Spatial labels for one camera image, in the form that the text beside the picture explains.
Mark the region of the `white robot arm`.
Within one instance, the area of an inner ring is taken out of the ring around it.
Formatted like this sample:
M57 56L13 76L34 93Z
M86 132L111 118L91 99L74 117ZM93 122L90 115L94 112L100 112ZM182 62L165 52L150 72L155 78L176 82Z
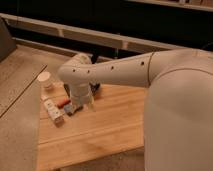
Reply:
M145 171L213 171L213 52L176 49L93 64L78 54L58 70L73 102L91 83L143 87Z

